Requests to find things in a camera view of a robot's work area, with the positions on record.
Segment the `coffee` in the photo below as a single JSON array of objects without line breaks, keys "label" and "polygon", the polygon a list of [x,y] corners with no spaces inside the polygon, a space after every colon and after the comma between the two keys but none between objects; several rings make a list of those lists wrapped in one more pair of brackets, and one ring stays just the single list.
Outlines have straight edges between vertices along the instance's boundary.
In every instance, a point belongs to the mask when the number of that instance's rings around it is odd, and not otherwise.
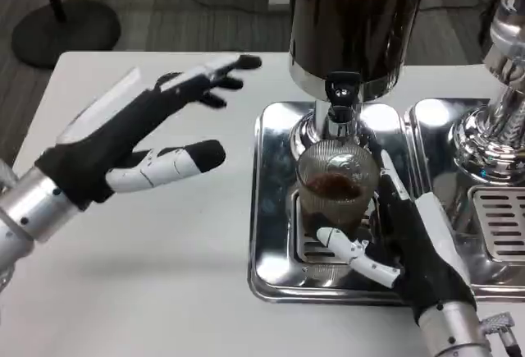
[{"label": "coffee", "polygon": [[333,172],[315,176],[306,187],[322,199],[336,201],[357,199],[361,194],[357,183],[343,174]]},{"label": "coffee", "polygon": [[[338,173],[326,173],[315,176],[306,184],[306,188],[320,199],[331,201],[350,201],[357,199],[362,194],[361,187],[356,182]],[[341,212],[345,213],[345,215],[339,216],[340,220],[335,224],[322,212],[310,213],[306,208],[303,208],[301,213],[303,229],[309,235],[315,236],[317,230],[321,227],[336,227],[350,232],[361,223],[361,219],[356,220],[353,213],[345,210]]]},{"label": "coffee", "polygon": [[291,0],[290,53],[325,79],[355,71],[369,82],[403,63],[419,0]]}]

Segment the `gray carpet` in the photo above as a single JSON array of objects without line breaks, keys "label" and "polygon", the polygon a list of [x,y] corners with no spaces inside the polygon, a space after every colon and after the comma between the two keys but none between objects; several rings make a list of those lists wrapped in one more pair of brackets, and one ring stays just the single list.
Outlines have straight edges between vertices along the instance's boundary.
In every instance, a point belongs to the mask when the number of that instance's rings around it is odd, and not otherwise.
[{"label": "gray carpet", "polygon": [[[282,52],[288,48],[290,18],[267,12],[266,0],[101,0],[121,20],[118,50]],[[19,63],[11,53],[11,31],[47,0],[2,0],[0,5],[0,157],[14,161],[29,128],[49,71]],[[423,0],[422,7],[475,5],[477,0]],[[480,9],[424,11],[413,31],[407,64],[478,63]]]}]

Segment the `black furniture leg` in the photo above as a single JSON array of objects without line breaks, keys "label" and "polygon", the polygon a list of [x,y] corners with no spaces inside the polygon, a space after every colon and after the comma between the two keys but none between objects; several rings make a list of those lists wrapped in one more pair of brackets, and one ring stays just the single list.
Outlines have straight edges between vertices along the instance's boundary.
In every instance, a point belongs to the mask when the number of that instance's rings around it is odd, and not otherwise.
[{"label": "black furniture leg", "polygon": [[54,68],[68,51],[106,51],[121,36],[116,13],[90,0],[49,0],[15,27],[11,47],[30,66]]}]

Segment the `table surface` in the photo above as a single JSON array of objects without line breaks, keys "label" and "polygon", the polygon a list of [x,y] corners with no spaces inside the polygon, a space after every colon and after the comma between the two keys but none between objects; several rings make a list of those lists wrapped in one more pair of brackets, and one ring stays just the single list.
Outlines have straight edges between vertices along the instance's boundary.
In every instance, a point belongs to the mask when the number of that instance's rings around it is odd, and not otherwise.
[{"label": "table surface", "polygon": [[[131,67],[147,82],[211,53],[67,53],[54,71],[16,160],[22,173],[67,123]],[[318,356],[427,355],[407,308],[269,304],[246,281],[253,125],[270,103],[311,101],[288,75],[287,55],[262,55],[226,110],[189,105],[140,148],[219,139],[225,164],[151,191],[113,197],[73,219],[17,265],[0,299],[2,355]],[[482,66],[404,69],[381,101],[403,113],[422,98],[493,97]],[[525,305],[480,304],[482,317],[510,310],[525,341]],[[499,341],[494,355],[504,356]]]}]

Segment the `drain grate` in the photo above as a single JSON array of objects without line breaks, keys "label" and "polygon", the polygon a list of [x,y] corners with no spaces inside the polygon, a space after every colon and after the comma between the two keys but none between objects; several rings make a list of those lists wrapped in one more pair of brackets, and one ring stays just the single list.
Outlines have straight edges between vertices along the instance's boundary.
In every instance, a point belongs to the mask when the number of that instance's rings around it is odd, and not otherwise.
[{"label": "drain grate", "polygon": [[486,249],[498,261],[525,262],[525,188],[473,187]]},{"label": "drain grate", "polygon": [[[370,214],[374,210],[375,205],[373,200],[370,200],[367,212],[363,216],[362,224],[368,226]],[[301,205],[299,202],[299,195],[295,197],[295,219],[294,223],[297,225],[295,228],[296,235],[296,249],[297,256],[304,263],[308,264],[345,264],[345,262],[339,260],[331,250],[327,249],[321,242],[314,236],[309,235],[303,229],[303,223],[301,222]]]}]

